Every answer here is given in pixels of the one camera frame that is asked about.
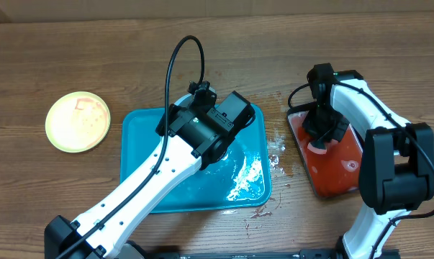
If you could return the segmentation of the pink and black sponge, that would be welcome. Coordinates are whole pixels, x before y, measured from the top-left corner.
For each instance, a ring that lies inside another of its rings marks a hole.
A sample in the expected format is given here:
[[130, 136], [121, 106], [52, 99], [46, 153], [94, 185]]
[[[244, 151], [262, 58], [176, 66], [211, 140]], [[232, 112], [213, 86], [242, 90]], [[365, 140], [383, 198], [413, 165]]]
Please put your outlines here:
[[307, 149], [311, 151], [312, 153], [318, 154], [318, 155], [324, 155], [328, 150], [330, 150], [332, 147], [338, 144], [338, 141], [332, 140], [330, 142], [326, 142], [324, 148], [315, 147], [310, 142], [307, 146]]

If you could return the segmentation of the yellow-green plate top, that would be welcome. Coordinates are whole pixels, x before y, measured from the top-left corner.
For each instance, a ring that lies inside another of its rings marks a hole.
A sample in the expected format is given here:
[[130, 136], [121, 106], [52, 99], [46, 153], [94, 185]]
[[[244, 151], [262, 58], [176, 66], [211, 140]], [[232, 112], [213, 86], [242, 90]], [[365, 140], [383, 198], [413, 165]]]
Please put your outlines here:
[[107, 135], [111, 114], [96, 94], [77, 91], [59, 98], [49, 109], [45, 133], [50, 143], [66, 153], [96, 147]]

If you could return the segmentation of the light blue plate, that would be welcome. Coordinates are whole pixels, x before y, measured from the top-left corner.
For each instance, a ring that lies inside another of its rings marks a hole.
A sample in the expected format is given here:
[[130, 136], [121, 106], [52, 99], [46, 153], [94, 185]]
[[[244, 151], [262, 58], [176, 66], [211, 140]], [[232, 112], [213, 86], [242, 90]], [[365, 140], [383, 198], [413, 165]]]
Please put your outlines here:
[[187, 107], [193, 101], [194, 96], [192, 94], [186, 94], [176, 100], [173, 104], [176, 106]]

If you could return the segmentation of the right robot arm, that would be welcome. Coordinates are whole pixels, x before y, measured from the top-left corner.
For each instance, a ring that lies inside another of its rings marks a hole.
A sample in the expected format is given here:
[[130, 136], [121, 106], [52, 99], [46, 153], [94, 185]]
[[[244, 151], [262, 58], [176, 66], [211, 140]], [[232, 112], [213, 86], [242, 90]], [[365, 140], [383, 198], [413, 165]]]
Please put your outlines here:
[[434, 215], [434, 134], [380, 101], [355, 70], [329, 63], [307, 74], [314, 102], [303, 124], [313, 150], [341, 141], [348, 127], [363, 138], [358, 188], [363, 199], [352, 227], [338, 239], [337, 258], [396, 258], [382, 248], [405, 219]]

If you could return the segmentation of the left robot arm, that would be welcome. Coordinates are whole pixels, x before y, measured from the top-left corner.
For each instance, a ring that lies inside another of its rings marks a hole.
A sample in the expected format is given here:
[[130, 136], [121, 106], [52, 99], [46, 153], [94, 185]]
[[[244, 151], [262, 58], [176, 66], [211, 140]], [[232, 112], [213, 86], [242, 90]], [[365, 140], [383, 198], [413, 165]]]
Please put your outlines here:
[[219, 161], [255, 119], [251, 103], [233, 91], [221, 104], [212, 89], [192, 90], [172, 103], [149, 157], [113, 192], [74, 220], [57, 216], [45, 228], [46, 258], [115, 258], [137, 226], [177, 185]]

